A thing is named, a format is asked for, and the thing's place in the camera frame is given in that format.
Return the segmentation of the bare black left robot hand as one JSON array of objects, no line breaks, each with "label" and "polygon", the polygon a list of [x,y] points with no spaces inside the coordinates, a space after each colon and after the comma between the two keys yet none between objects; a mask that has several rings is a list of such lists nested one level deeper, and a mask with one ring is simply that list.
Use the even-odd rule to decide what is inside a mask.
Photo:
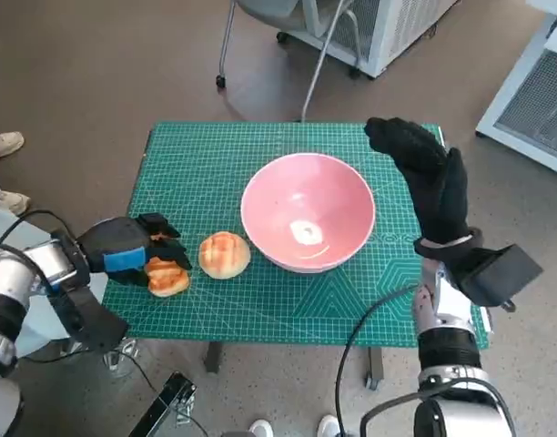
[{"label": "bare black left robot hand", "polygon": [[146,286],[145,266],[153,258],[192,269],[179,238],[180,233],[164,216],[146,213],[101,221],[79,236],[77,243],[91,272],[106,273],[120,284]]}]

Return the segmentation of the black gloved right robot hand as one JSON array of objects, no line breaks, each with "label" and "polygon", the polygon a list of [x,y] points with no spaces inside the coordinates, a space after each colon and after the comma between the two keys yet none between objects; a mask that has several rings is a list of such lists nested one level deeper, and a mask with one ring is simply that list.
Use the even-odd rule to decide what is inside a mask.
[{"label": "black gloved right robot hand", "polygon": [[394,117],[368,119],[370,148],[389,156],[404,177],[420,233],[445,245],[467,237],[467,173],[461,152],[445,148],[424,127]]}]

